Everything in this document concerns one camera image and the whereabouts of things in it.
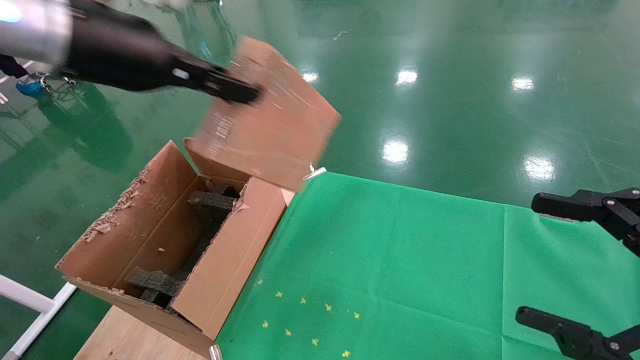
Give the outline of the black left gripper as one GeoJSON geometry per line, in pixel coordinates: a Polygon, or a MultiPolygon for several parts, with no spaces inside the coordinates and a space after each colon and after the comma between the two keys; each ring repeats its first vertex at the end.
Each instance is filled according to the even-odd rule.
{"type": "Polygon", "coordinates": [[[263,92],[167,41],[148,20],[96,0],[71,0],[71,38],[62,74],[125,91],[177,86],[249,105],[263,92]]]}

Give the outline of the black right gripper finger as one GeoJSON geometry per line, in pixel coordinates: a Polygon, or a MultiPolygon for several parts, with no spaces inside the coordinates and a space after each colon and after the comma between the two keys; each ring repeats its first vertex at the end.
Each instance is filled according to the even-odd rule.
{"type": "Polygon", "coordinates": [[[597,223],[631,253],[640,255],[640,191],[637,187],[614,193],[581,189],[571,196],[537,193],[531,210],[555,218],[597,223]]]}
{"type": "Polygon", "coordinates": [[[519,324],[551,335],[560,353],[573,360],[631,360],[640,348],[640,326],[605,336],[590,326],[528,306],[515,312],[519,324]]]}

